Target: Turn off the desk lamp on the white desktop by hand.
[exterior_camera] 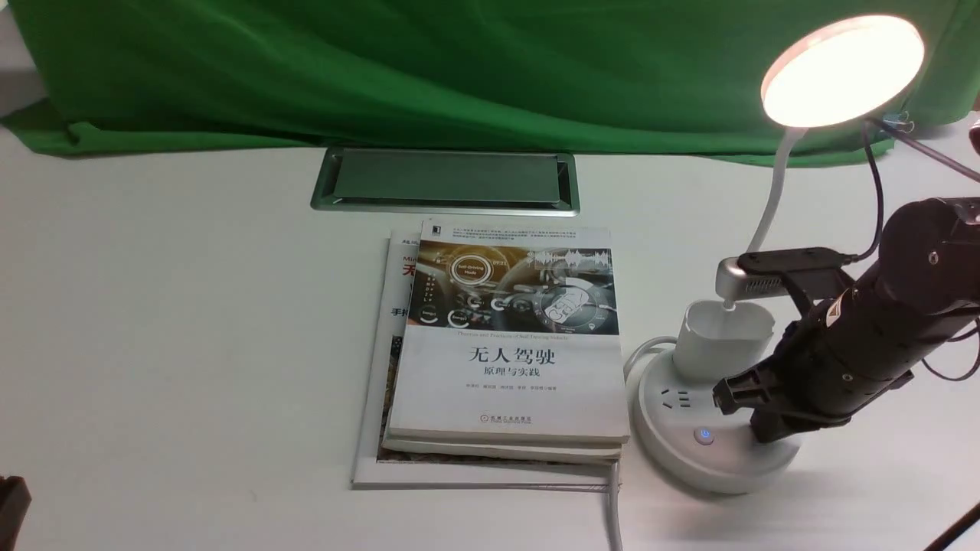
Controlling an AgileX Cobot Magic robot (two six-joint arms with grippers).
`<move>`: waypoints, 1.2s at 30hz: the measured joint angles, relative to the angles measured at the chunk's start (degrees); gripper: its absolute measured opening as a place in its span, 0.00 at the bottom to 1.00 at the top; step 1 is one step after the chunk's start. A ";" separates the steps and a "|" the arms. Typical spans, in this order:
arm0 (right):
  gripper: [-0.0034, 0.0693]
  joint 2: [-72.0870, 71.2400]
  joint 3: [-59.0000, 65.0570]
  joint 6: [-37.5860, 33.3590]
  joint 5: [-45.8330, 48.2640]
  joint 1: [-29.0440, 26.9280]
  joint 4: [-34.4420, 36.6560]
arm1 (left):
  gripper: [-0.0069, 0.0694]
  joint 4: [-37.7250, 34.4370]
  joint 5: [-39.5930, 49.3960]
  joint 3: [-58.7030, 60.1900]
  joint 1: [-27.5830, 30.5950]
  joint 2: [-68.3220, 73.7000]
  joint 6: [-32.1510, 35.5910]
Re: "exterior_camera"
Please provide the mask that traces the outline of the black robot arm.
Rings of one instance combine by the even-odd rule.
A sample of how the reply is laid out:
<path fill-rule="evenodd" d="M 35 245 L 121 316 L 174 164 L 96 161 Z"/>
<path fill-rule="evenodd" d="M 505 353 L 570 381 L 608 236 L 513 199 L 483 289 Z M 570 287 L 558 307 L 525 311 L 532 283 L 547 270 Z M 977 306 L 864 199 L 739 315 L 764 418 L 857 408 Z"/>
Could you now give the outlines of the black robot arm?
<path fill-rule="evenodd" d="M 745 253 L 750 276 L 778 278 L 799 310 L 774 352 L 714 385 L 722 414 L 748 409 L 760 443 L 847 425 L 978 318 L 978 199 L 897 209 L 877 260 L 852 279 L 825 247 Z"/>

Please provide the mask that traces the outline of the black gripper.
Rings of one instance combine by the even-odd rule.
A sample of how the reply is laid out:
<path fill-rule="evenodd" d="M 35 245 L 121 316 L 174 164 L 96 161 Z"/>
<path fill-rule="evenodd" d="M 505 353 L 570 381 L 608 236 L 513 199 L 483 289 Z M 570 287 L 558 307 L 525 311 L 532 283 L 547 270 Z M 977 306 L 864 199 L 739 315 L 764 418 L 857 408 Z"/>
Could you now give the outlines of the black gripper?
<path fill-rule="evenodd" d="M 879 311 L 847 311 L 827 324 L 836 303 L 798 322 L 775 352 L 746 372 L 714 384 L 722 415 L 753 410 L 750 429 L 760 444 L 820 429 L 840 428 L 862 408 L 909 379 L 916 342 L 889 335 L 896 327 Z"/>

